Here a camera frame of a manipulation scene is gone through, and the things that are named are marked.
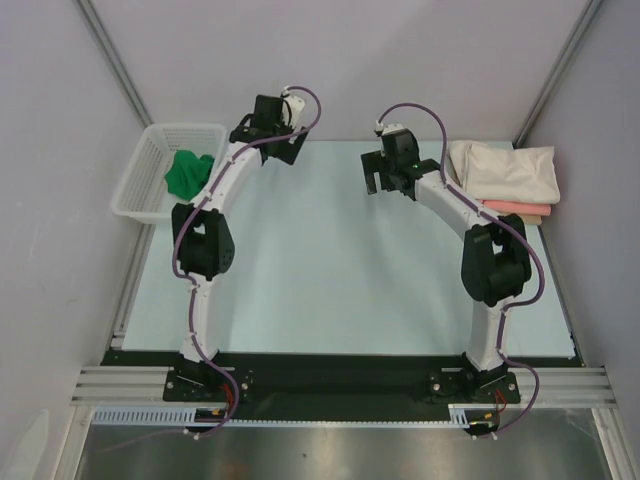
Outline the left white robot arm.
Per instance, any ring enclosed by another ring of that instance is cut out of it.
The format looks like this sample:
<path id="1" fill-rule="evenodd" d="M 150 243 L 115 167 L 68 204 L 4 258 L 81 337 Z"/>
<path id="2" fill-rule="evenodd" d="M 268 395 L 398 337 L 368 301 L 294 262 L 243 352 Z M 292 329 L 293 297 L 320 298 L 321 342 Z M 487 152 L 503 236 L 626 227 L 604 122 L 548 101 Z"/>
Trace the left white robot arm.
<path id="1" fill-rule="evenodd" d="M 227 216 L 249 176 L 270 159 L 295 163 L 310 130 L 320 119 L 320 101 L 302 86 L 287 86 L 278 96 L 259 95 L 254 109 L 230 133 L 220 165 L 190 203 L 171 212 L 172 269 L 188 282 L 187 331 L 163 399 L 169 402 L 239 399 L 231 373 L 214 363 L 218 349 L 208 341 L 210 297 L 230 269 L 235 243 Z"/>

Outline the green t shirt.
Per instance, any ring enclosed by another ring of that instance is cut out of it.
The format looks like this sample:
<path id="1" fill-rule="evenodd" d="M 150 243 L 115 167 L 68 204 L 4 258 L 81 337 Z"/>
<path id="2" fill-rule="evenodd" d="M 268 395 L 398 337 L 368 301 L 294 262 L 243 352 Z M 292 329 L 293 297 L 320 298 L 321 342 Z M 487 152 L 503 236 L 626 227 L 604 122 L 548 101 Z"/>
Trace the green t shirt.
<path id="1" fill-rule="evenodd" d="M 215 158 L 196 155 L 190 150 L 177 150 L 164 179 L 170 194 L 185 201 L 192 200 L 207 184 Z"/>

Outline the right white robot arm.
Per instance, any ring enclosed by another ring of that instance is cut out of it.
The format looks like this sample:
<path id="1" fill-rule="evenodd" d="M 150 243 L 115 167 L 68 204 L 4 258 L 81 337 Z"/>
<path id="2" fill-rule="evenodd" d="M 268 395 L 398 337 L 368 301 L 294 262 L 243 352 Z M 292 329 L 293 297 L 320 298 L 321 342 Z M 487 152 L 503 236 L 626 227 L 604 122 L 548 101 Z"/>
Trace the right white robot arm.
<path id="1" fill-rule="evenodd" d="M 473 300 L 471 337 L 454 385 L 432 394 L 484 402 L 508 373 L 500 357 L 501 315 L 532 276 L 524 221 L 516 214 L 486 209 L 457 186 L 438 162 L 422 160 L 409 129 L 379 125 L 375 133 L 381 147 L 361 155 L 367 193 L 380 189 L 402 193 L 434 212 L 463 242 L 461 280 Z"/>

